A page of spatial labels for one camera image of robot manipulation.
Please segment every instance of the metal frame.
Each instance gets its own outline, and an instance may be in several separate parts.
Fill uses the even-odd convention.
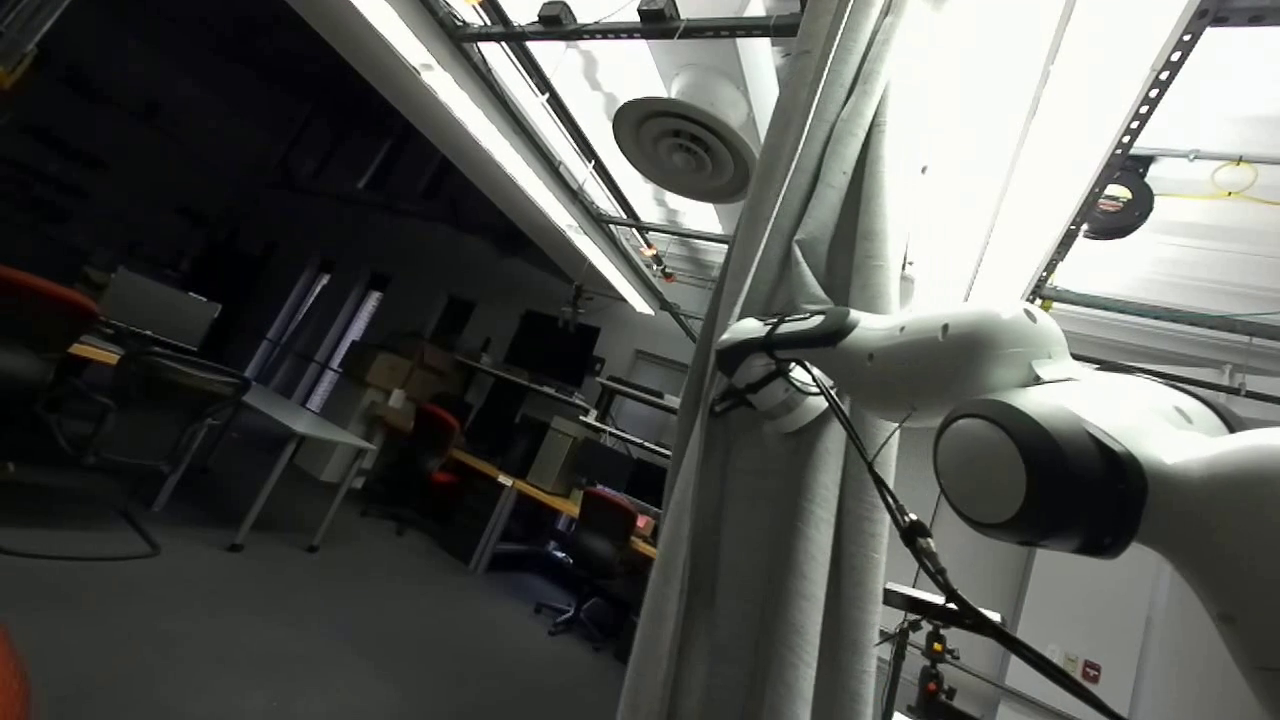
[[[1169,49],[1162,63],[1155,68],[1150,83],[1143,86],[1143,101],[1133,106],[1133,116],[1123,121],[1123,133],[1107,154],[1107,164],[1097,170],[1090,187],[1082,190],[1072,224],[1062,227],[1062,235],[1056,239],[1046,263],[1039,266],[1039,281],[1030,287],[1030,301],[1062,301],[1061,287],[1052,287],[1056,266],[1066,260],[1066,252],[1075,249],[1097,200],[1103,196],[1107,180],[1119,167],[1148,167],[1155,154],[1134,154],[1133,144],[1143,134],[1148,121],[1155,116],[1155,106],[1162,103],[1170,78],[1178,75],[1178,68],[1192,60],[1200,35],[1207,26],[1260,26],[1260,25],[1280,25],[1280,0],[1200,0],[1200,7],[1192,12],[1189,26],[1178,31],[1178,38]]]
[[[448,7],[439,7],[439,3],[431,3],[431,0],[427,0],[423,7],[434,16],[439,26],[456,26],[456,18],[448,16]],[[498,7],[498,0],[480,0],[480,12],[493,16],[498,26],[514,26],[511,16]],[[511,49],[511,54],[514,54],[514,63],[524,68],[524,75],[534,83],[534,92],[545,92],[554,123],[568,133],[568,138],[575,144],[575,152],[592,164],[592,170],[600,176],[600,185],[608,187],[608,196],[619,203],[619,212],[624,212],[626,221],[644,224],[640,212],[633,206],[633,200],[624,196],[624,187],[619,187],[619,185],[613,180],[613,170],[603,167],[603,159],[600,159],[600,152],[592,146],[588,133],[582,133],[582,127],[575,123],[575,116],[568,111],[568,103],[562,103],[562,97],[554,92],[554,83],[546,78],[546,71],[534,63],[534,54],[533,54],[518,38],[509,38],[509,49]],[[527,127],[524,116],[509,103],[502,92],[496,92],[496,101],[509,106],[509,116],[511,116],[518,127]],[[527,144],[545,154],[546,167],[559,164],[554,152],[546,152],[534,133],[527,133]],[[594,227],[600,227],[600,235],[608,235],[613,252],[633,263],[633,271],[644,281],[647,297],[674,318],[674,328],[680,328],[687,339],[695,339],[687,315],[669,301],[669,292],[652,281],[652,271],[647,271],[600,221],[594,221]],[[644,252],[652,256],[652,263],[669,277],[669,266],[664,266],[664,260],[661,260],[661,249],[654,249],[644,233],[640,233],[640,242],[644,242]]]
[[[788,16],[687,16],[670,25],[480,25],[456,26],[459,42],[534,42],[534,38],[748,38],[748,35],[794,35],[798,12]]]

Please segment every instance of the office chair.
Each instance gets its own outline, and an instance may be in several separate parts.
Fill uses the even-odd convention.
[[[562,535],[562,555],[572,561],[578,586],[568,609],[534,604],[534,612],[554,612],[546,636],[578,628],[592,647],[603,647],[608,628],[592,621],[592,609],[640,604],[647,561],[633,547],[637,515],[640,511],[608,487],[582,487],[578,515]]]
[[[363,487],[363,507],[404,525],[444,525],[456,504],[456,477],[448,469],[452,443],[462,426],[444,402],[421,402],[408,435],[383,443],[373,483]]]
[[[64,285],[0,263],[0,455],[56,455],[39,407],[61,381],[64,353],[99,318],[97,302]]]

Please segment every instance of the ceiling light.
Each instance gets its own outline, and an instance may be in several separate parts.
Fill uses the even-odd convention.
[[[421,71],[439,106],[473,133],[480,146],[511,176],[514,187],[568,235],[568,242],[644,315],[640,287],[600,252],[551,185],[518,154],[518,146],[488,121],[488,111],[439,68],[431,49],[404,25],[389,0],[350,0],[350,7]]]
[[[680,7],[674,0],[640,0],[637,16],[640,25],[674,25]]]
[[[545,26],[572,26],[575,16],[572,16],[568,0],[545,0],[545,7],[534,12],[534,25],[545,25]]]

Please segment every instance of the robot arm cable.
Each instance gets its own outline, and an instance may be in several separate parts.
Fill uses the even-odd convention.
[[[954,604],[961,615],[968,615],[968,628],[977,628],[978,636],[997,638],[1004,652],[1013,652],[1016,658],[1024,658],[1027,668],[1034,668],[1045,678],[1052,678],[1056,687],[1072,691],[1079,702],[1097,708],[1107,720],[1123,720],[1115,708],[1107,708],[1107,700],[1100,700],[1090,687],[1082,687],[1072,670],[1062,670],[1061,663],[1052,663],[1045,652],[1034,652],[1027,638],[1013,636],[1004,625],[997,625],[993,615],[984,615],[946,575],[944,561],[937,555],[930,530],[921,515],[912,515],[904,507],[904,501],[889,487],[889,481],[877,472],[877,460],[864,443],[864,435],[856,430],[852,413],[841,402],[841,396],[818,381],[818,370],[806,361],[794,361],[794,367],[802,367],[815,383],[815,391],[823,396],[823,402],[832,407],[836,425],[845,426],[852,450],[859,455],[859,462],[870,477],[870,487],[894,529],[894,535],[904,541],[904,547],[912,551],[912,561],[921,562],[921,571],[944,591],[946,604]]]

